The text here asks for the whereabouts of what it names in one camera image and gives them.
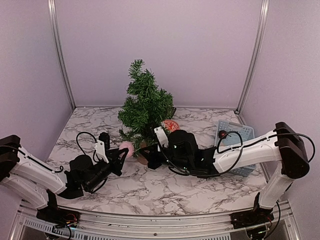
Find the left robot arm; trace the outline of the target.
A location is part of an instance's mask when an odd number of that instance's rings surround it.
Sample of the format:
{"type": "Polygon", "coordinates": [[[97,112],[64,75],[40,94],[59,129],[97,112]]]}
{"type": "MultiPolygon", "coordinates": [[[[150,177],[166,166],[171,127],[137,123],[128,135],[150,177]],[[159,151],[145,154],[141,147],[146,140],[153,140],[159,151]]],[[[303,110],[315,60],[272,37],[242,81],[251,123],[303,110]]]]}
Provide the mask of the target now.
{"type": "Polygon", "coordinates": [[[103,132],[94,146],[98,162],[82,154],[69,162],[69,170],[63,166],[52,169],[22,147],[20,140],[17,135],[0,140],[0,183],[36,209],[43,209],[53,223],[60,222],[64,216],[56,206],[57,196],[72,200],[84,193],[94,194],[110,174],[121,176],[125,159],[132,153],[130,147],[111,149],[109,135],[103,132]]]}

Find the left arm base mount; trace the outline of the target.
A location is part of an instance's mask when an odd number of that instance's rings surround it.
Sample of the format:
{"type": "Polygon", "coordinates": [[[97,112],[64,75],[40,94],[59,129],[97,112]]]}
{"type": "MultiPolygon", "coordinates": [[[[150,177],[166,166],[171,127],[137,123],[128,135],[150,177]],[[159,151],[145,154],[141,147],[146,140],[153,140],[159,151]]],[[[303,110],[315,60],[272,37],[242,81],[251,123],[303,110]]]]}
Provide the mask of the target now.
{"type": "Polygon", "coordinates": [[[58,207],[56,195],[47,190],[47,206],[38,209],[36,218],[55,224],[55,228],[69,228],[78,226],[80,213],[77,211],[66,210],[58,207]]]}

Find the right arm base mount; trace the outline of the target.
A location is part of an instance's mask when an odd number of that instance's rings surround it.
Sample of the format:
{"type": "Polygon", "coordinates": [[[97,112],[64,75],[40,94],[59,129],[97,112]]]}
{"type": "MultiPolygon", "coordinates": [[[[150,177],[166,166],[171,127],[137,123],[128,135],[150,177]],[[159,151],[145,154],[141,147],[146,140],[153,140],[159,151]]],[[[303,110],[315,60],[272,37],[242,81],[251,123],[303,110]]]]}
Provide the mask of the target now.
{"type": "Polygon", "coordinates": [[[273,208],[263,208],[259,204],[260,194],[258,193],[254,199],[253,208],[250,210],[234,212],[230,215],[231,224],[234,229],[251,227],[264,224],[273,220],[273,208]]]}

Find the small green christmas tree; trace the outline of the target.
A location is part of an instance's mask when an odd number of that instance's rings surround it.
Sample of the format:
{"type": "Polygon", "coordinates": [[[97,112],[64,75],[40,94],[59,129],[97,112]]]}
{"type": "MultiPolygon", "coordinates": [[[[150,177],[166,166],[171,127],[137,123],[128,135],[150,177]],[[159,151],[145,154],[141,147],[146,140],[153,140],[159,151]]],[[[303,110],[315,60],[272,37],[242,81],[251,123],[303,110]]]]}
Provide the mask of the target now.
{"type": "Polygon", "coordinates": [[[174,107],[172,94],[157,85],[154,73],[144,65],[142,59],[130,64],[127,97],[118,112],[118,120],[125,127],[119,130],[120,137],[133,144],[133,156],[142,165],[139,150],[156,143],[154,128],[171,119],[174,107]]]}

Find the copper bauble ornament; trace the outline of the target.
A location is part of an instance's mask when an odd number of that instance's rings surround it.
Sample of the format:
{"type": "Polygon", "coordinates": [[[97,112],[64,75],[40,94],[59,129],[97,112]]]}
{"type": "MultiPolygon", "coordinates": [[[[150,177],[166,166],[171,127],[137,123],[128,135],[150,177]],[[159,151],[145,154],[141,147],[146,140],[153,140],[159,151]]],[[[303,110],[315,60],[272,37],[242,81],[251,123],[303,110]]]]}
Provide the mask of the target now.
{"type": "Polygon", "coordinates": [[[227,134],[227,132],[226,132],[225,130],[220,130],[220,131],[218,132],[218,137],[219,137],[220,139],[223,139],[226,134],[227,134]]]}

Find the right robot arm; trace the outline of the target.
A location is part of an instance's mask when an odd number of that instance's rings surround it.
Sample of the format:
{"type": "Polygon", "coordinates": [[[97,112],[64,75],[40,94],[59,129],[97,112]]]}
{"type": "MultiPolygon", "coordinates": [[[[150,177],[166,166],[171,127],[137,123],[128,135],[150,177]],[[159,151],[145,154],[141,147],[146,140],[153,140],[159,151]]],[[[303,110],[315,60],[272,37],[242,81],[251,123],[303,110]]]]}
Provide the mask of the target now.
{"type": "Polygon", "coordinates": [[[167,165],[180,175],[206,179],[249,165],[276,162],[276,170],[247,214],[252,224],[260,223],[292,183],[310,171],[313,159],[307,156],[303,141],[310,137],[294,132],[285,122],[278,122],[274,130],[247,141],[236,130],[224,130],[219,133],[218,145],[206,149],[200,149],[194,134],[185,130],[166,134],[157,127],[154,135],[156,143],[138,151],[153,170],[167,165]]]}

